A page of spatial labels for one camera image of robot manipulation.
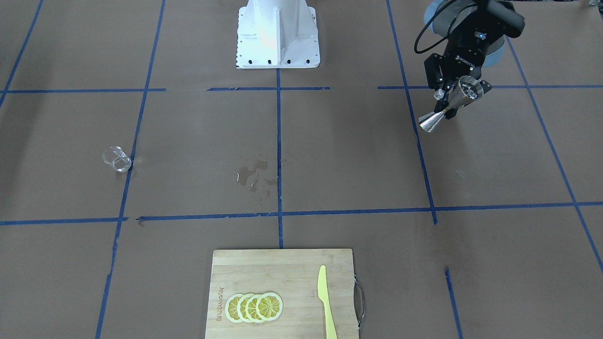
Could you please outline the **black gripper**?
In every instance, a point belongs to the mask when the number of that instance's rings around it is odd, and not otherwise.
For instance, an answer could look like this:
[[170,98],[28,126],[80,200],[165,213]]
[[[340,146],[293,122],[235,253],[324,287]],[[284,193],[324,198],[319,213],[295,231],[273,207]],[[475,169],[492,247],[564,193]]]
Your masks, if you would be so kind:
[[[468,45],[448,42],[443,55],[433,53],[424,61],[428,88],[435,90],[436,101],[445,101],[447,91],[463,76],[481,81],[486,57],[493,52],[493,45],[472,41]],[[454,118],[458,107],[447,107],[447,120]]]

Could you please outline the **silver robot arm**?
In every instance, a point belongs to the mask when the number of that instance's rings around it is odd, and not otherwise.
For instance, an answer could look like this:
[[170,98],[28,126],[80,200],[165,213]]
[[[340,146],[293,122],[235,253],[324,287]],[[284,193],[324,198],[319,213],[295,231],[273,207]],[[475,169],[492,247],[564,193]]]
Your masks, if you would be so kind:
[[425,16],[424,29],[447,43],[443,54],[433,53],[424,61],[436,105],[419,122],[431,131],[491,90],[491,84],[481,78],[481,70],[497,62],[506,37],[521,35],[525,18],[503,0],[440,0]]

